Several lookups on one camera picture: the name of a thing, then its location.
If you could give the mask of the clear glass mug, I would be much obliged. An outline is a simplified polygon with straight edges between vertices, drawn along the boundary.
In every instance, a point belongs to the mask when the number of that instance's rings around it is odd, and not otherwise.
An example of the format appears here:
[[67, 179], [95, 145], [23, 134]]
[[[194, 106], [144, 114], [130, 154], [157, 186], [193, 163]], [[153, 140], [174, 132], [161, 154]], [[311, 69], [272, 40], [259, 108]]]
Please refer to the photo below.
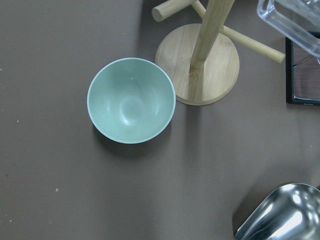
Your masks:
[[318, 0], [259, 0], [257, 15], [320, 60], [320, 2]]

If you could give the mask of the wooden mug tree stand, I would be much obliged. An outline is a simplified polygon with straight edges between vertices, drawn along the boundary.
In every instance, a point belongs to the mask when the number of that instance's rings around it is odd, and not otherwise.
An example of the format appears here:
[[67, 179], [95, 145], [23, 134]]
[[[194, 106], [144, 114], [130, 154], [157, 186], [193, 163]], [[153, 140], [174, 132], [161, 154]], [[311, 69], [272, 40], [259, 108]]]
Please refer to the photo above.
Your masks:
[[235, 85], [240, 60], [234, 42], [277, 63], [285, 54], [224, 25], [232, 0], [210, 0], [204, 7], [198, 0], [167, 0], [152, 9], [161, 22], [192, 6], [202, 23], [180, 26], [160, 43], [155, 63], [170, 77], [179, 102], [202, 106], [226, 96]]

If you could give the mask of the mint green bowl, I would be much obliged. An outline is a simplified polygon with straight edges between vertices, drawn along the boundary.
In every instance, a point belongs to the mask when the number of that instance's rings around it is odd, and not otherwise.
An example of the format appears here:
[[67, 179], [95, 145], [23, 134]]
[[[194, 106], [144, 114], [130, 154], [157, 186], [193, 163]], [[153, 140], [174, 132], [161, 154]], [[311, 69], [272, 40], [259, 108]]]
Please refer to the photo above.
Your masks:
[[105, 137], [139, 144], [158, 136], [176, 108], [174, 85], [155, 63], [137, 57], [115, 60], [93, 78], [87, 92], [92, 124]]

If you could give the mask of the stainless steel scoop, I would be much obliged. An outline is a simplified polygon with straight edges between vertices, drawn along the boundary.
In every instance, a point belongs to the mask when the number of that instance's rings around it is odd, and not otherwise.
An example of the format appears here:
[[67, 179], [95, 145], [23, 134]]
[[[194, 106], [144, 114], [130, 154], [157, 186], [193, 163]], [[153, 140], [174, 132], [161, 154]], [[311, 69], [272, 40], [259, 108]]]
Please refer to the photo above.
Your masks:
[[320, 188], [288, 183], [270, 193], [238, 228], [236, 240], [318, 240]]

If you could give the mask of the black framed glass rack tray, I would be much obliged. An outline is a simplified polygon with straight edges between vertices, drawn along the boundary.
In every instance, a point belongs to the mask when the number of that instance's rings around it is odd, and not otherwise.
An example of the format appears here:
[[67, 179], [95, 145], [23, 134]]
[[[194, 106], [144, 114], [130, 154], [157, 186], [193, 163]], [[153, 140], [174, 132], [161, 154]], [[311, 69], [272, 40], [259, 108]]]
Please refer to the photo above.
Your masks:
[[286, 102], [320, 105], [320, 58], [285, 39]]

